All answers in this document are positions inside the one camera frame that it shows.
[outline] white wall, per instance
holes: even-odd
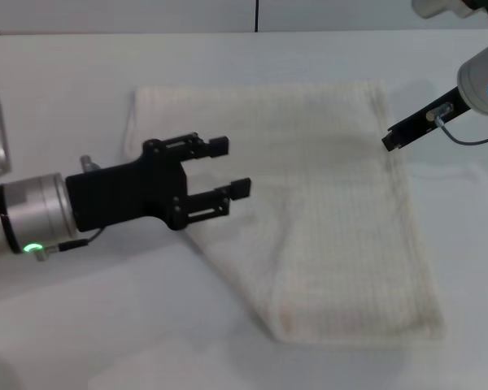
[[[486,28],[483,14],[422,20],[411,0],[259,0],[260,31]],[[251,32],[255,0],[0,0],[0,33]]]

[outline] table surface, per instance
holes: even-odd
[[[465,30],[0,37],[4,180],[76,173],[81,154],[119,163],[138,86],[383,79],[402,119],[486,46],[488,31]],[[488,117],[469,112],[451,130],[488,137]],[[181,234],[142,219],[48,263],[0,262],[0,389],[488,389],[488,145],[433,132],[404,154],[445,340],[275,343]]]

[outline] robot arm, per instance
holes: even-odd
[[[462,18],[481,9],[488,13],[488,0],[413,0],[412,6],[426,19],[448,10]],[[488,47],[461,66],[456,88],[391,127],[383,143],[389,151],[401,149],[469,110],[488,115]]]
[[[49,253],[91,242],[77,240],[77,231],[104,229],[145,216],[163,220],[172,230],[226,216],[231,201],[250,196],[250,179],[189,195],[181,164],[228,152],[228,138],[204,142],[193,133],[167,141],[148,140],[138,160],[117,167],[99,169],[85,156],[85,173],[66,180],[57,173],[1,184],[0,257],[32,252],[43,260]],[[10,169],[0,108],[0,176]]]

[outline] towel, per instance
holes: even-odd
[[[229,156],[185,164],[190,193],[249,176],[251,197],[187,234],[278,340],[391,346],[443,321],[377,82],[137,90],[124,152],[197,132]]]

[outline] cloth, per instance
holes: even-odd
[[[286,342],[400,345],[442,334],[399,152],[374,82],[140,88],[125,153],[149,138],[228,136],[188,162],[190,193],[249,176],[231,215],[188,227],[206,258]]]

